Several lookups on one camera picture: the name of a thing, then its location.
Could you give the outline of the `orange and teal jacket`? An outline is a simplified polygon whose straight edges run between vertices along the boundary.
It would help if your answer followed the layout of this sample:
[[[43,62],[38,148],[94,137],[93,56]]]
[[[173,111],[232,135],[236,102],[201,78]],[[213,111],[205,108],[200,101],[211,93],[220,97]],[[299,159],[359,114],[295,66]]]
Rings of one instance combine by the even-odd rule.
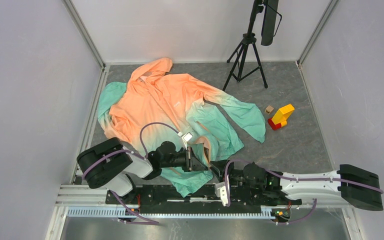
[[[99,96],[97,120],[107,138],[130,144],[150,156],[163,142],[176,150],[181,136],[205,166],[226,160],[244,147],[234,121],[255,140],[265,141],[261,110],[188,73],[172,74],[173,62],[163,57],[135,69],[127,82],[109,83]]]

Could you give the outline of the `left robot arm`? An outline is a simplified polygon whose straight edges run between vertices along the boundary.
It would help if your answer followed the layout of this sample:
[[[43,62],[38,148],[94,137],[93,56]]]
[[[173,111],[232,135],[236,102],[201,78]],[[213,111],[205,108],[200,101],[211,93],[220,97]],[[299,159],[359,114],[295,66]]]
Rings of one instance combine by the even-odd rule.
[[[125,204],[131,204],[137,198],[130,174],[152,180],[164,170],[174,168],[180,168],[184,173],[203,173],[209,169],[190,146],[176,150],[174,143],[164,141],[143,157],[116,137],[81,152],[76,161],[83,173],[82,179],[91,189],[104,187],[112,190]]]

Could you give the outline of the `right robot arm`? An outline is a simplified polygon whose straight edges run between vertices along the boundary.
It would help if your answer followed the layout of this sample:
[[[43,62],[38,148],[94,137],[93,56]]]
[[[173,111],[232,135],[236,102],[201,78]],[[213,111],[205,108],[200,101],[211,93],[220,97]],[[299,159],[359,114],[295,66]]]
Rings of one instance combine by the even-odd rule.
[[[311,203],[349,204],[366,211],[383,211],[379,176],[351,164],[337,170],[297,174],[267,170],[254,162],[236,169],[233,160],[210,162],[219,180],[215,194],[224,206],[239,201],[280,206]]]

